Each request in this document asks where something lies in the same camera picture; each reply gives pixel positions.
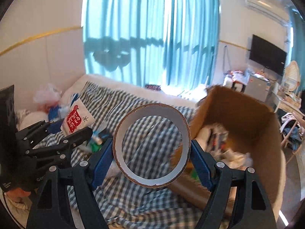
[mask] yellow stripe on wall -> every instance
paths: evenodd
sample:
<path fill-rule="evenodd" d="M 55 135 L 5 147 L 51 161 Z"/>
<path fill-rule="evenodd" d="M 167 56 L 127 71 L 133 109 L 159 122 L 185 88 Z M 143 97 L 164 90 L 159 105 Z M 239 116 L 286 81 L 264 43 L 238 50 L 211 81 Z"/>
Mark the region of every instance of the yellow stripe on wall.
<path fill-rule="evenodd" d="M 228 44 L 228 45 L 232 45 L 232 46 L 236 46 L 236 47 L 238 47 L 238 48 L 242 48 L 242 49 L 247 50 L 247 51 L 250 50 L 250 49 L 248 49 L 248 48 L 246 48 L 246 47 L 243 47 L 243 46 L 240 46 L 240 45 L 236 45 L 236 44 L 234 44 L 234 43 L 227 42 L 227 41 L 224 41 L 224 40 L 219 40 L 219 42 L 225 43 L 225 44 Z"/>
<path fill-rule="evenodd" d="M 25 43 L 31 42 L 33 40 L 36 40 L 36 39 L 39 39 L 39 38 L 43 38 L 43 37 L 46 37 L 46 36 L 49 36 L 49 35 L 52 35 L 52 34 L 63 33 L 63 32 L 67 32 L 67 31 L 70 31 L 70 30 L 77 30 L 77 29 L 81 29 L 81 26 L 73 26 L 73 27 L 60 28 L 60 29 L 56 29 L 56 30 L 45 32 L 45 33 L 37 34 L 35 36 L 28 37 L 28 38 L 26 38 L 26 39 L 24 39 L 22 41 L 19 41 L 19 42 L 15 43 L 15 44 L 9 46 L 5 50 L 1 51 L 0 52 L 0 56 L 2 56 L 3 54 L 9 52 L 10 50 L 13 50 L 14 48 L 16 48 L 16 47 L 18 47 L 20 45 L 23 45 Z"/>

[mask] curtain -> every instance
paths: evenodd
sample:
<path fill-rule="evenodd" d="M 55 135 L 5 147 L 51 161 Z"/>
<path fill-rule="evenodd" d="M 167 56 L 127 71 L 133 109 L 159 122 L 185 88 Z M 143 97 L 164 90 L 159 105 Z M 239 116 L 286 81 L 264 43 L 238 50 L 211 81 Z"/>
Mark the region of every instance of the curtain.
<path fill-rule="evenodd" d="M 87 0 L 83 19 L 87 73 L 183 90 L 212 80 L 219 0 Z"/>
<path fill-rule="evenodd" d="M 300 90 L 305 90 L 305 22 L 295 7 L 289 8 L 291 26 L 293 28 L 293 47 L 291 60 L 298 63 L 301 74 Z"/>
<path fill-rule="evenodd" d="M 167 84 L 184 90 L 210 84 L 219 34 L 219 0 L 171 0 L 165 49 Z"/>

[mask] blue checkered blanket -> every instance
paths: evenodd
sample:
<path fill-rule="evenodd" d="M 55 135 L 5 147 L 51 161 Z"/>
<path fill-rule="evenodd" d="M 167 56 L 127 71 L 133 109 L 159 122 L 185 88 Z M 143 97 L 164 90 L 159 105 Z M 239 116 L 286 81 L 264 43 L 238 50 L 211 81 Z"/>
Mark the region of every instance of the blue checkered blanket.
<path fill-rule="evenodd" d="M 92 125 L 97 130 L 102 121 L 114 134 L 121 119 L 136 107 L 153 103 L 121 90 L 111 90 L 87 82 L 80 99 L 96 119 Z M 189 122 L 194 110 L 176 107 Z M 39 147 L 58 144 L 62 132 L 46 137 Z M 123 156 L 127 166 L 137 175 L 154 179 L 166 175 L 170 156 L 180 144 L 177 127 L 165 118 L 148 116 L 137 120 L 126 132 Z M 76 149 L 71 164 L 75 166 L 89 157 Z M 68 186 L 70 204 L 77 209 L 72 186 Z M 202 211 L 187 203 L 181 196 L 166 187 L 150 189 L 131 182 L 122 173 L 105 179 L 94 191 L 97 204 L 108 224 L 124 228 L 195 228 Z"/>

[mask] white wall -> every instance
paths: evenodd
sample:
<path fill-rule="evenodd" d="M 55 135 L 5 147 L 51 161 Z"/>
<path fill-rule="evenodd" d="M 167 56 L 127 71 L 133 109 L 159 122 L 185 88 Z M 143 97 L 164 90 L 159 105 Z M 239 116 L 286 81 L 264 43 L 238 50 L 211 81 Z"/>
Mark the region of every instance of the white wall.
<path fill-rule="evenodd" d="M 15 85 L 15 109 L 35 111 L 33 97 L 47 83 L 62 91 L 85 74 L 82 29 L 49 35 L 0 56 L 0 89 Z"/>
<path fill-rule="evenodd" d="M 287 31 L 279 23 L 270 18 L 250 10 L 245 6 L 245 0 L 221 0 L 221 26 L 219 39 L 237 44 L 248 49 L 251 48 L 252 35 L 255 34 L 277 47 L 286 50 L 284 41 Z M 216 59 L 213 84 L 223 82 L 223 50 L 226 44 L 219 43 Z M 235 46 L 228 45 L 232 69 L 245 70 L 251 65 L 254 69 L 263 68 L 261 65 L 249 60 L 249 52 Z M 227 58 L 225 72 L 229 70 Z M 276 79 L 273 71 L 268 71 L 269 78 Z"/>
<path fill-rule="evenodd" d="M 0 21 L 0 52 L 27 37 L 80 26 L 83 0 L 14 0 Z"/>
<path fill-rule="evenodd" d="M 0 21 L 0 52 L 30 36 L 81 25 L 83 0 L 14 0 Z M 65 91 L 85 73 L 82 29 L 23 44 L 0 56 L 0 89 L 15 84 L 15 108 L 35 110 L 48 82 Z"/>

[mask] white pillow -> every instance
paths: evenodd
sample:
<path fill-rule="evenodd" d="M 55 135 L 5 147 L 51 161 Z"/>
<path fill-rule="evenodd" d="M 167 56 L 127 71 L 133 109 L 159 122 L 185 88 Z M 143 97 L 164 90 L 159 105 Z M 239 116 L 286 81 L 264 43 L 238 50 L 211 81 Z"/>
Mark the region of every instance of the white pillow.
<path fill-rule="evenodd" d="M 25 129 L 28 126 L 33 125 L 36 122 L 42 121 L 42 120 L 45 120 L 45 122 L 49 121 L 48 115 L 45 112 L 42 112 L 42 111 L 32 112 L 23 119 L 19 130 L 21 131 L 22 129 Z"/>
<path fill-rule="evenodd" d="M 61 105 L 66 105 L 71 95 L 73 95 L 74 93 L 80 93 L 83 87 L 86 85 L 87 81 L 90 81 L 102 87 L 108 87 L 112 90 L 124 90 L 132 95 L 136 95 L 138 97 L 142 97 L 148 100 L 159 101 L 171 106 L 186 106 L 190 108 L 196 108 L 195 101 L 190 101 L 190 100 L 182 99 L 180 97 L 167 95 L 162 92 L 145 89 L 142 87 L 135 86 L 133 84 L 117 82 L 110 78 L 97 74 L 83 75 L 69 89 L 66 90 L 66 92 L 61 97 L 59 103 Z"/>

